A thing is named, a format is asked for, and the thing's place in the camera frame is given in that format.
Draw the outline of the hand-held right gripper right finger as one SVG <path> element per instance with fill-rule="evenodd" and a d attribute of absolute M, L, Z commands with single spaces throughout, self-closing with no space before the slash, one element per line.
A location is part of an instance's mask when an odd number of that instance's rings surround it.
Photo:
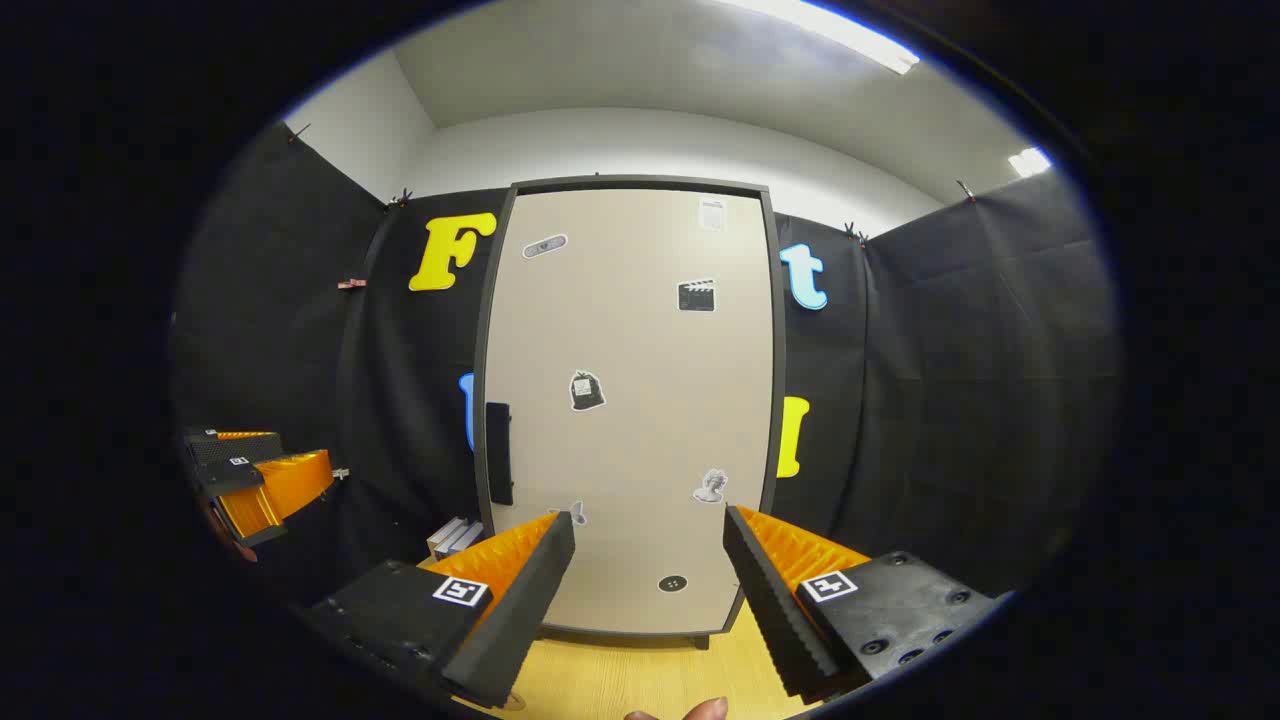
<path fill-rule="evenodd" d="M 1001 603 L 905 551 L 868 557 L 732 505 L 723 546 L 790 696 L 858 691 L 978 626 Z"/>

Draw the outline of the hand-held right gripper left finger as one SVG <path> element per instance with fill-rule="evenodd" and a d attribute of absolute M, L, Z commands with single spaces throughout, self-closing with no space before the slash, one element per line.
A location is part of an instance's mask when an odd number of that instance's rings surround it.
<path fill-rule="evenodd" d="M 302 614 L 346 657 L 425 700 L 500 707 L 575 552 L 566 511 L 419 568 L 388 560 Z"/>

